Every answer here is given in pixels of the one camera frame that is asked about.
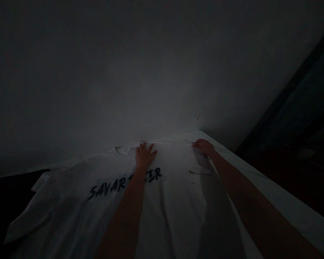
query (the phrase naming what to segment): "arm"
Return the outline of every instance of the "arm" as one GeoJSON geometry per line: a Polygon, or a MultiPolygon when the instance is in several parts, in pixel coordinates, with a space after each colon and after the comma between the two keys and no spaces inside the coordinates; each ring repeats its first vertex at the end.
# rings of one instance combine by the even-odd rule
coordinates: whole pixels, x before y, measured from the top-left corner
{"type": "Polygon", "coordinates": [[[152,147],[153,144],[147,149],[144,142],[136,149],[136,171],[108,224],[95,258],[134,258],[143,207],[145,174],[157,154],[157,150],[151,154],[152,147]]]}
{"type": "Polygon", "coordinates": [[[265,259],[322,258],[264,195],[215,151],[213,145],[199,139],[192,146],[212,159],[246,230],[265,259]]]}

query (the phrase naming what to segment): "white wall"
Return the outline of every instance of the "white wall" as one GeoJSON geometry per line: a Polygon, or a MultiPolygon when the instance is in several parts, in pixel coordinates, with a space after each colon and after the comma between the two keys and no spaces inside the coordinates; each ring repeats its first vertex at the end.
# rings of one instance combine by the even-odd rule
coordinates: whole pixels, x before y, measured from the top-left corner
{"type": "Polygon", "coordinates": [[[11,2],[0,174],[196,129],[235,150],[324,35],[318,0],[11,2]]]}

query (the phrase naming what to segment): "t-shirt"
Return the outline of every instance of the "t-shirt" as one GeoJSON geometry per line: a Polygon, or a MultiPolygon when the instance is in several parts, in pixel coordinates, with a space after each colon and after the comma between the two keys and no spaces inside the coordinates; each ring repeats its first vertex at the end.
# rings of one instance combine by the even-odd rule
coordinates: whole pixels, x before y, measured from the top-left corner
{"type": "MultiPolygon", "coordinates": [[[[135,257],[245,258],[228,197],[206,156],[190,144],[156,142],[154,148],[135,257]]],[[[93,257],[135,166],[133,146],[44,173],[8,228],[6,243],[27,235],[13,257],[93,257]]]]}

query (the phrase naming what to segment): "hand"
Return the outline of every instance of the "hand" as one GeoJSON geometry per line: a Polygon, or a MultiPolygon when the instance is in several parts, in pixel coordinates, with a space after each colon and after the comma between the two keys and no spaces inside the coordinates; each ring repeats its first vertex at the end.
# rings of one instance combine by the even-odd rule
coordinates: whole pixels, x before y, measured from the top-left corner
{"type": "Polygon", "coordinates": [[[213,147],[213,145],[204,139],[198,139],[193,145],[193,147],[199,148],[199,150],[202,153],[205,153],[208,156],[212,156],[216,153],[215,148],[213,147]]]}
{"type": "Polygon", "coordinates": [[[151,144],[147,149],[147,144],[144,142],[140,144],[138,148],[136,148],[136,162],[137,167],[148,167],[154,161],[155,156],[157,154],[157,150],[151,153],[154,144],[151,144]]]}

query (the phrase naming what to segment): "t-shirt sleeve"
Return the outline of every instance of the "t-shirt sleeve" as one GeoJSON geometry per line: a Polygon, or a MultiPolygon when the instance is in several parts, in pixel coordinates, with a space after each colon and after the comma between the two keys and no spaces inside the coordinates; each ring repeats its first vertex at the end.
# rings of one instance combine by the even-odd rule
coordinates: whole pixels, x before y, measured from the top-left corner
{"type": "Polygon", "coordinates": [[[46,172],[41,175],[31,189],[36,194],[22,214],[9,225],[4,244],[28,235],[52,220],[53,208],[62,202],[68,189],[70,179],[66,181],[65,174],[46,172]]]}

